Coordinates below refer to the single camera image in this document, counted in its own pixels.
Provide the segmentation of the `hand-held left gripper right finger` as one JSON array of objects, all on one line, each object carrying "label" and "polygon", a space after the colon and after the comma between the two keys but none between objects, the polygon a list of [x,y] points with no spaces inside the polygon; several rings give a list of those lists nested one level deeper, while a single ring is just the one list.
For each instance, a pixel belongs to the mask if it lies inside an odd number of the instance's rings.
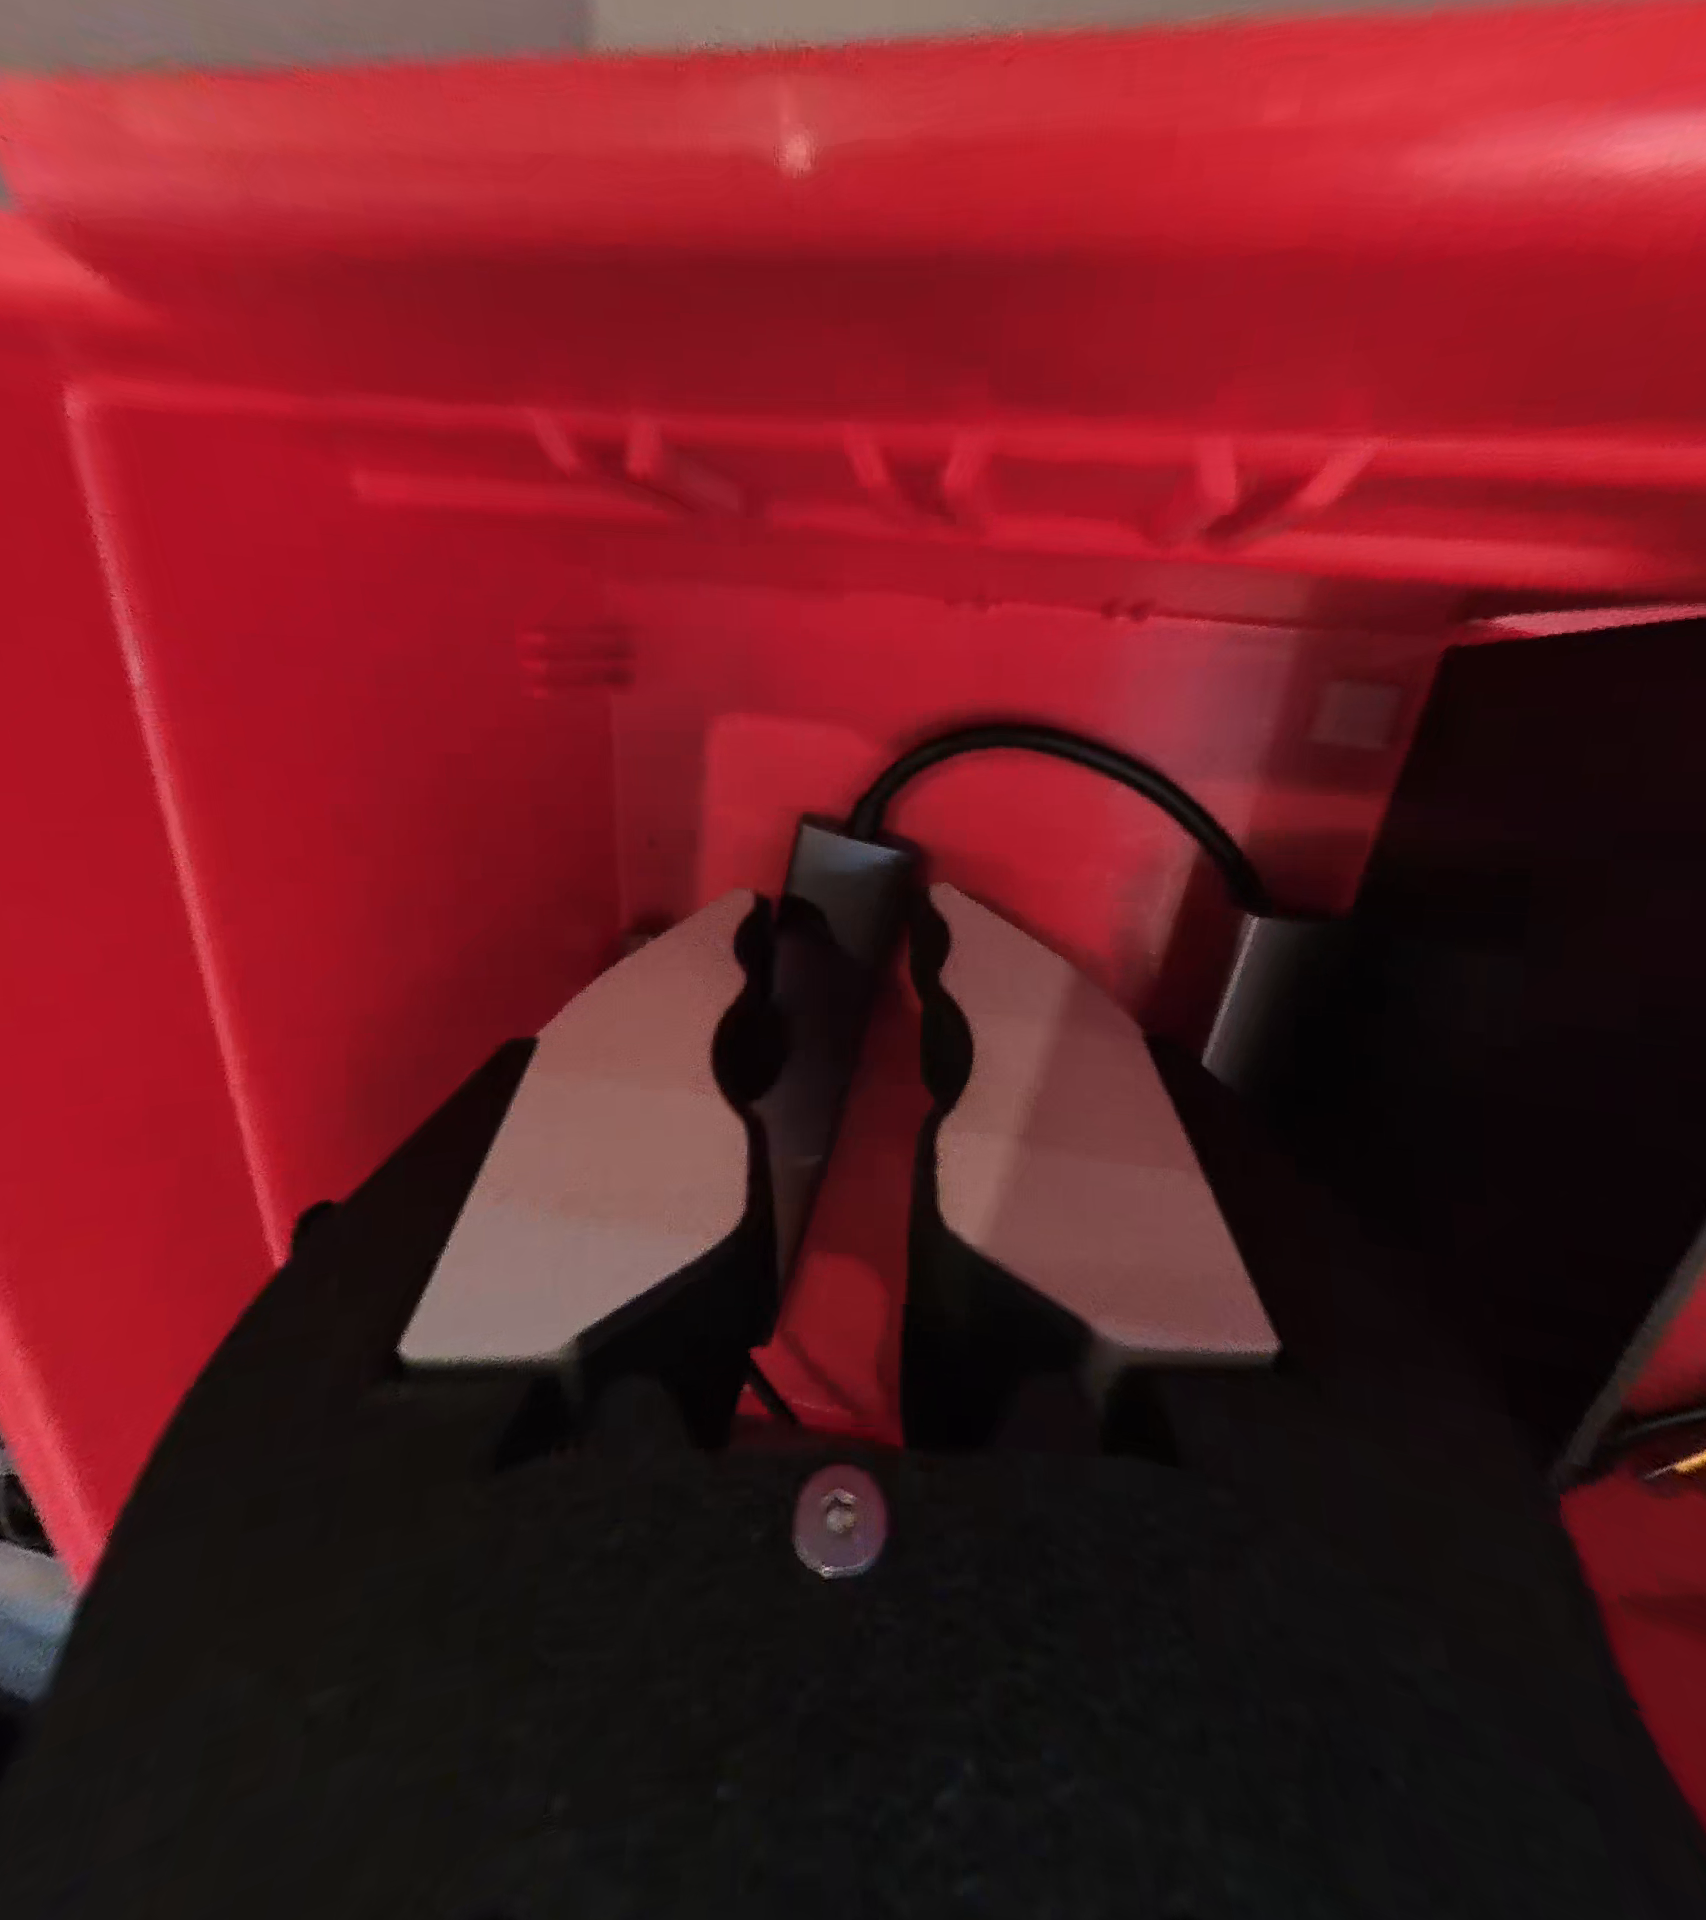
[{"label": "hand-held left gripper right finger", "polygon": [[1138,1021],[943,881],[906,957],[904,1444],[987,1449],[1033,1396],[1099,1430],[1138,1378],[1270,1372],[1281,1336]]}]

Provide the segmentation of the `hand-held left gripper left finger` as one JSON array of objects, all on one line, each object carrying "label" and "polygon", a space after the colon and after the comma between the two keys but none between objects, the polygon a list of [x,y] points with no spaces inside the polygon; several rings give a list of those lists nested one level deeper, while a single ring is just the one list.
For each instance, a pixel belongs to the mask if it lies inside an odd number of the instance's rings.
[{"label": "hand-held left gripper left finger", "polygon": [[572,997],[398,1342],[422,1380],[516,1380],[540,1435],[650,1380],[723,1443],[777,1308],[770,902],[722,893]]}]

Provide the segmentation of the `grey USB hub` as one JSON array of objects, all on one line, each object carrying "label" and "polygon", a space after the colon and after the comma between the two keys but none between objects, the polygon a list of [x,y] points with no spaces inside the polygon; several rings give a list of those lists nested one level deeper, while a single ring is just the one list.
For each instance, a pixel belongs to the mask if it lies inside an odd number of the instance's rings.
[{"label": "grey USB hub", "polygon": [[1272,1051],[1260,1030],[1281,979],[1338,949],[1346,923],[1279,906],[1249,854],[1183,786],[1139,756],[1062,726],[993,718],[925,737],[875,774],[846,818],[801,817],[774,912],[770,994],[784,1063],[756,1113],[766,1136],[777,1275],[801,1263],[825,1172],[844,1131],[872,1011],[899,955],[910,955],[914,906],[931,884],[922,854],[888,829],[894,805],[964,756],[1035,756],[1085,772],[1169,820],[1211,866],[1239,916],[1221,999],[1202,1061],[1241,1083]]}]

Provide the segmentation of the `red storage bin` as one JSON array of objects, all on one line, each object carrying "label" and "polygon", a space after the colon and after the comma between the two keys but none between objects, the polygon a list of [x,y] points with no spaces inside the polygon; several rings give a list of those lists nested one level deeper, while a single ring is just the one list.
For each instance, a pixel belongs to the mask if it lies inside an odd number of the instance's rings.
[{"label": "red storage bin", "polygon": [[1706,616],[1706,4],[0,78],[0,1917],[1706,1917],[1706,1263],[1562,1488],[1202,1061],[1241,916],[890,809],[1279,1336],[910,1449],[872,1011],[730,1438],[399,1334],[546,1024],[996,718],[1342,916],[1442,660]]}]

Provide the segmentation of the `black divider of red bin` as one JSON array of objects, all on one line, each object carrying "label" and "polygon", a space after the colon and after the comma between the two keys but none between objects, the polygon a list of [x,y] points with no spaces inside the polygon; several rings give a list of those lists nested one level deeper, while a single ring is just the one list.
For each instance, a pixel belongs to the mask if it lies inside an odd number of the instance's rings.
[{"label": "black divider of red bin", "polygon": [[1245,1092],[1560,1488],[1706,1265],[1706,616],[1451,649]]}]

